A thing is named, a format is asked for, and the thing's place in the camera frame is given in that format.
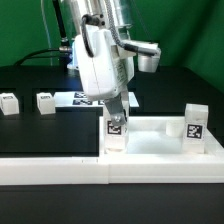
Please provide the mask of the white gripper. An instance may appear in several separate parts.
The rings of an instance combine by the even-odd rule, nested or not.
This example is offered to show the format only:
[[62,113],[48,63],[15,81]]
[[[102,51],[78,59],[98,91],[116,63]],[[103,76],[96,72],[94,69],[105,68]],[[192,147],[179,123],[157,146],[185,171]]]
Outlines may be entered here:
[[123,126],[129,114],[129,96],[124,89],[134,76],[133,58],[120,58],[109,30],[91,32],[90,43],[94,51],[93,58],[87,55],[82,36],[75,38],[83,91],[90,101],[107,99],[104,103],[112,124]]

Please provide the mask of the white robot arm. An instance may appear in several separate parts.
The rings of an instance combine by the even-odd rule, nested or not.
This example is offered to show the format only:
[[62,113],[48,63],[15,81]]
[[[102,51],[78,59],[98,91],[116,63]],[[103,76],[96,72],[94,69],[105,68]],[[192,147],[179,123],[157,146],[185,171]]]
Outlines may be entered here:
[[76,29],[73,56],[89,101],[103,101],[114,126],[127,122],[127,84],[134,76],[127,23],[116,18],[116,0],[68,0]]

